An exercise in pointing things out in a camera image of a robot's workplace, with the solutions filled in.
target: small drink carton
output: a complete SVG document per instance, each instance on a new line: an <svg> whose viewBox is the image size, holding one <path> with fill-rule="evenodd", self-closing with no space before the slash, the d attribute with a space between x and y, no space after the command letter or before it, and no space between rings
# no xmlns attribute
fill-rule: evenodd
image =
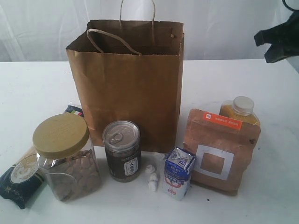
<svg viewBox="0 0 299 224"><path fill-rule="evenodd" d="M166 157L163 191L171 197L182 200L190 186L195 156L175 147Z"/></svg>

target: plastic jar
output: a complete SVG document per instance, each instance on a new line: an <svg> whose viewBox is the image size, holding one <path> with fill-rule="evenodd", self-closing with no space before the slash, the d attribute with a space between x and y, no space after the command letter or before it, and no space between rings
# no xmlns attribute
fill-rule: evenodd
<svg viewBox="0 0 299 224"><path fill-rule="evenodd" d="M134 180L140 173L140 132L133 122L120 120L103 131L107 162L112 177L119 182Z"/></svg>
<svg viewBox="0 0 299 224"><path fill-rule="evenodd" d="M85 120L59 114L34 131L37 162L55 197L61 201L85 196L100 186L99 168Z"/></svg>
<svg viewBox="0 0 299 224"><path fill-rule="evenodd" d="M252 99L236 97L234 100L228 100L222 104L219 115L260 126L260 121L253 113L253 108Z"/></svg>

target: orange label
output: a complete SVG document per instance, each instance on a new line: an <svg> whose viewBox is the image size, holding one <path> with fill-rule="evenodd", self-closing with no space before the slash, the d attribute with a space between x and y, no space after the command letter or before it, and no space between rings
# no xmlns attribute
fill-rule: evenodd
<svg viewBox="0 0 299 224"><path fill-rule="evenodd" d="M218 125L223 125L226 127L231 127L233 129L240 130L242 127L242 121L241 120L235 120L227 117L223 117L214 113L204 113L204 120L211 121L213 123L216 123Z"/></svg>

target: white curtain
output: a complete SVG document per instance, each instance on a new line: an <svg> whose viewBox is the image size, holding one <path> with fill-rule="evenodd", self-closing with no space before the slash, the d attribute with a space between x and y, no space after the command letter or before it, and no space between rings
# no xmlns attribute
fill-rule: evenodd
<svg viewBox="0 0 299 224"><path fill-rule="evenodd" d="M185 26L185 59L258 59L254 35L285 22L281 0L155 0L157 21ZM299 8L299 1L287 0ZM0 0L0 61L67 61L90 19L118 19L121 0ZM150 0L125 0L124 20L151 20Z"/></svg>

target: yellow jar lid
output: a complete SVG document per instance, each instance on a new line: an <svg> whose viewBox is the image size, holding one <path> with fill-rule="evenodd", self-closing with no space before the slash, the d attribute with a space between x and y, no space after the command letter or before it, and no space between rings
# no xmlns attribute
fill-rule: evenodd
<svg viewBox="0 0 299 224"><path fill-rule="evenodd" d="M42 122L33 133L36 151L47 159L67 158L87 143L89 130L85 120L63 113Z"/></svg>

